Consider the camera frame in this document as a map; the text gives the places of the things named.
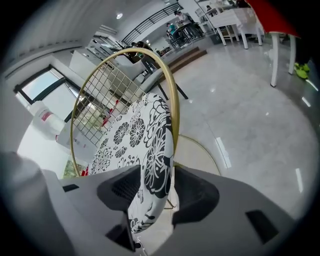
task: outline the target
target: white table leg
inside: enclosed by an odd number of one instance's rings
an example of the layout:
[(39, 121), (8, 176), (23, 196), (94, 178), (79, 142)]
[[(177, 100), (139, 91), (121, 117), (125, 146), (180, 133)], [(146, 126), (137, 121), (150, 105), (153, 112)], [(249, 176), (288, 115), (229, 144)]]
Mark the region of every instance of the white table leg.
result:
[(289, 63), (289, 74), (293, 74), (295, 61), (296, 61), (296, 37), (294, 35), (289, 35), (290, 37), (290, 63)]
[(218, 33), (219, 33), (219, 36), (220, 36), (220, 38), (221, 38), (221, 41), (222, 41), (223, 45), (226, 46), (226, 45), (227, 45), (227, 44), (226, 44), (226, 40), (224, 39), (224, 36), (222, 35), (220, 28), (217, 27), (216, 30), (217, 30)]
[(279, 59), (279, 33), (271, 33), (272, 48), (273, 48), (273, 67), (271, 86), (276, 87), (277, 73), (278, 73), (278, 59)]
[(232, 25), (231, 27), (232, 27), (232, 29), (233, 29), (233, 32), (234, 32), (236, 41), (237, 41), (237, 42), (240, 42), (240, 39), (239, 39), (239, 36), (238, 36), (237, 26), (236, 26), (236, 25)]
[(248, 43), (247, 43), (246, 34), (241, 28), (240, 28), (240, 32), (241, 32), (241, 37), (242, 37), (244, 49), (248, 49)]
[(261, 33), (260, 33), (260, 29), (258, 28), (257, 24), (255, 24), (255, 31), (256, 31), (256, 37), (258, 38), (258, 44), (260, 46), (262, 46)]
[(230, 37), (231, 43), (233, 43), (234, 40), (233, 40), (233, 38), (232, 38), (232, 36), (231, 36), (230, 29), (228, 28), (228, 26), (225, 26), (225, 28), (226, 28), (226, 31), (228, 32), (228, 35), (229, 35), (229, 37)]

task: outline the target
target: brown stair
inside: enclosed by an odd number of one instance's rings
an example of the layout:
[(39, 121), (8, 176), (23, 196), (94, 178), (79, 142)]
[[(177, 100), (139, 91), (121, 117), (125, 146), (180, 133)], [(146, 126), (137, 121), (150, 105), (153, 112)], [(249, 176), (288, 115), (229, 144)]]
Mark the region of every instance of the brown stair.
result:
[[(207, 50), (200, 50), (199, 47), (195, 47), (195, 48), (191, 49), (190, 51), (186, 52), (185, 54), (181, 55), (180, 57), (178, 57), (177, 59), (175, 59), (171, 63), (169, 63), (168, 66), (169, 66), (171, 72), (175, 73), (178, 70), (185, 67), (186, 65), (188, 65), (189, 63), (195, 61), (196, 59), (199, 59), (200, 57), (202, 57), (203, 55), (206, 55), (206, 54), (207, 54)], [(165, 79), (166, 79), (165, 76), (162, 75), (158, 81), (161, 83)]]

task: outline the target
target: chair seat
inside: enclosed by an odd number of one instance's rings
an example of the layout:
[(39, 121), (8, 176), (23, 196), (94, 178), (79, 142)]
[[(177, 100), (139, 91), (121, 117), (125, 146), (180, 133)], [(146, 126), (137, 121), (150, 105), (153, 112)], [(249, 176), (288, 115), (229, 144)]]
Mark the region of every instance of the chair seat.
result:
[(151, 226), (164, 209), (170, 190), (174, 144), (166, 102), (148, 93), (107, 127), (89, 166), (89, 175), (140, 165), (140, 188), (129, 208), (133, 233)]

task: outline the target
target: wire grid backrest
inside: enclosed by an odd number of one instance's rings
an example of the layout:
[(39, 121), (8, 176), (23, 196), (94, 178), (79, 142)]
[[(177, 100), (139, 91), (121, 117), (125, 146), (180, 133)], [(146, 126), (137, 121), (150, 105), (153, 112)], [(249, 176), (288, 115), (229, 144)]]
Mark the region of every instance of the wire grid backrest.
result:
[(97, 145), (119, 114), (146, 93), (110, 61), (90, 77), (76, 105), (74, 126)]

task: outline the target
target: gold metal ring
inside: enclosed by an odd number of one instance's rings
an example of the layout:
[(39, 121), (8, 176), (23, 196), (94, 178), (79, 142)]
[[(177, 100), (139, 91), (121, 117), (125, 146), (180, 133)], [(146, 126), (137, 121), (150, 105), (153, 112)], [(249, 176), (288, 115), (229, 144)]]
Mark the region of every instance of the gold metal ring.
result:
[(85, 80), (83, 86), (80, 89), (80, 92), (78, 94), (78, 97), (76, 98), (72, 115), (71, 115), (71, 127), (70, 127), (70, 150), (71, 150), (71, 156), (72, 156), (72, 161), (73, 161), (73, 166), (75, 169), (75, 172), (77, 176), (80, 176), (80, 172), (76, 163), (76, 158), (75, 158), (75, 153), (74, 153), (74, 143), (73, 143), (73, 124), (74, 124), (74, 118), (75, 118), (75, 113), (77, 109), (77, 104), (79, 102), (79, 99), (82, 95), (82, 92), (84, 88), (86, 87), (86, 84), (89, 82), (91, 76), (94, 75), (94, 73), (107, 61), (109, 61), (112, 58), (115, 58), (118, 55), (125, 54), (125, 53), (142, 53), (145, 55), (150, 56), (153, 58), (160, 68), (163, 71), (164, 77), (167, 80), (167, 84), (169, 86), (169, 93), (170, 93), (170, 114), (171, 114), (171, 126), (172, 126), (172, 138), (173, 138), (173, 153), (176, 151), (177, 143), (178, 143), (178, 136), (179, 136), (179, 125), (180, 125), (180, 105), (179, 105), (179, 97), (178, 97), (178, 91), (177, 91), (177, 86), (176, 82), (174, 79), (174, 76), (172, 75), (169, 67), (162, 61), (162, 59), (156, 55), (154, 52), (151, 50), (145, 49), (145, 48), (127, 48), (120, 50), (109, 57), (107, 57), (105, 60), (103, 60), (92, 72), (91, 74), (87, 77)]

